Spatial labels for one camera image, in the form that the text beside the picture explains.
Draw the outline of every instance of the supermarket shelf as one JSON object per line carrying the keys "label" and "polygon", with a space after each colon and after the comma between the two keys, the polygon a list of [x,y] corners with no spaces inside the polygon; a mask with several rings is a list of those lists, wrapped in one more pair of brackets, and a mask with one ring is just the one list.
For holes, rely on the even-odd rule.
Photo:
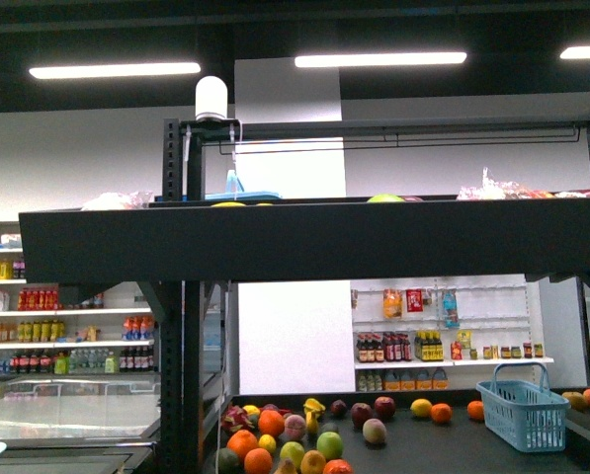
{"label": "supermarket shelf", "polygon": [[454,366],[463,365],[498,365],[499,363],[526,363],[526,362],[540,362],[540,363],[553,363],[551,357],[534,357],[534,358],[480,358],[478,360],[453,360]]}
{"label": "supermarket shelf", "polygon": [[452,367],[452,360],[443,360],[439,362],[425,362],[423,360],[412,360],[411,362],[374,362],[361,363],[355,362],[356,370],[379,370],[383,368],[420,368],[420,367]]}
{"label": "supermarket shelf", "polygon": [[60,309],[57,311],[0,311],[0,317],[75,316],[81,314],[150,314],[150,308]]}
{"label": "supermarket shelf", "polygon": [[441,362],[425,362],[412,360],[411,362],[375,362],[375,363],[354,363],[356,370],[380,370],[385,368],[420,368],[420,367],[461,367],[465,365],[498,365],[499,363],[520,364],[525,362],[553,363],[551,357],[535,358],[480,358],[478,360],[448,360]]}
{"label": "supermarket shelf", "polygon": [[0,279],[0,284],[26,284],[25,279]]}
{"label": "supermarket shelf", "polygon": [[0,249],[0,254],[22,254],[22,249]]}
{"label": "supermarket shelf", "polygon": [[0,350],[7,349],[67,349],[153,346],[154,341],[95,341],[84,343],[0,343]]}

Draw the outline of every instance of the shelf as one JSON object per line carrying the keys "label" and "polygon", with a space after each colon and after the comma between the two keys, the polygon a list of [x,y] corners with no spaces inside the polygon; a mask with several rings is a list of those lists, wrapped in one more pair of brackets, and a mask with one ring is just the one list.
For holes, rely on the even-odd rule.
{"label": "shelf", "polygon": [[133,347],[153,346],[154,341],[95,341],[84,343],[0,343],[0,350],[7,349],[68,349],[68,348],[108,348],[108,347]]}
{"label": "shelf", "polygon": [[361,363],[355,362],[356,370],[380,370],[384,368],[421,368],[421,367],[452,367],[452,360],[443,360],[441,362],[425,362],[423,360],[412,360],[411,362],[373,362]]}
{"label": "shelf", "polygon": [[[90,286],[152,279],[268,282],[590,272],[590,197],[376,204],[282,199],[224,208],[201,201],[175,204],[21,212],[27,280]],[[440,231],[442,222],[446,232]],[[406,231],[413,227],[420,232]],[[143,242],[150,258],[126,257],[142,254]],[[358,258],[346,258],[345,249],[358,249]],[[402,252],[390,259],[384,249]]]}
{"label": "shelf", "polygon": [[0,249],[0,254],[22,254],[22,249]]}
{"label": "shelf", "polygon": [[60,309],[57,311],[0,311],[0,317],[150,314],[151,312],[150,308]]}
{"label": "shelf", "polygon": [[0,284],[26,284],[25,279],[0,279]]}
{"label": "shelf", "polygon": [[466,365],[498,365],[499,363],[520,364],[525,362],[553,363],[551,357],[535,358],[480,358],[478,360],[449,360],[442,362],[425,362],[412,360],[411,362],[375,362],[375,363],[354,363],[356,370],[380,370],[386,368],[421,368],[421,367],[462,367]]}

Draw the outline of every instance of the fluorescent light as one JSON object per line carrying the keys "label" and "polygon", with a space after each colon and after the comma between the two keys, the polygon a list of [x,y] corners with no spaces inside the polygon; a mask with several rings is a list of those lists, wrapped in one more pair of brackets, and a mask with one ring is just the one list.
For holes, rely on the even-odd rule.
{"label": "fluorescent light", "polygon": [[298,56],[296,67],[415,66],[460,64],[465,52],[403,52],[389,54],[327,54]]}
{"label": "fluorescent light", "polygon": [[196,62],[160,62],[147,64],[106,64],[97,66],[32,67],[37,79],[78,79],[90,77],[168,76],[200,72]]}
{"label": "fluorescent light", "polygon": [[590,59],[590,46],[568,47],[562,52],[560,59]]}

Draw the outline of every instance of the lemon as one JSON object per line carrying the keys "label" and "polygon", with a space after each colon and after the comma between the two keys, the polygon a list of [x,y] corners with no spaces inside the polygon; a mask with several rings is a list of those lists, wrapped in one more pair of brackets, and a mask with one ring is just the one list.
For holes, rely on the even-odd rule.
{"label": "lemon", "polygon": [[426,398],[418,398],[411,404],[411,412],[417,418],[429,418],[433,405]]}
{"label": "lemon", "polygon": [[268,452],[273,454],[277,450],[277,442],[269,434],[262,434],[259,438],[259,447],[263,447]]}
{"label": "lemon", "polygon": [[259,408],[255,405],[244,405],[242,408],[248,415],[259,415]]}

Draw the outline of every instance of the snack bag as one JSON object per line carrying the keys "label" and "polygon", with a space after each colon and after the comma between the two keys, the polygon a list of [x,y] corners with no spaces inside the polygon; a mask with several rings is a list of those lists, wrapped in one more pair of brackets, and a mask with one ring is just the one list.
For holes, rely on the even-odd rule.
{"label": "snack bag", "polygon": [[402,292],[387,288],[382,292],[382,310],[385,318],[402,317]]}

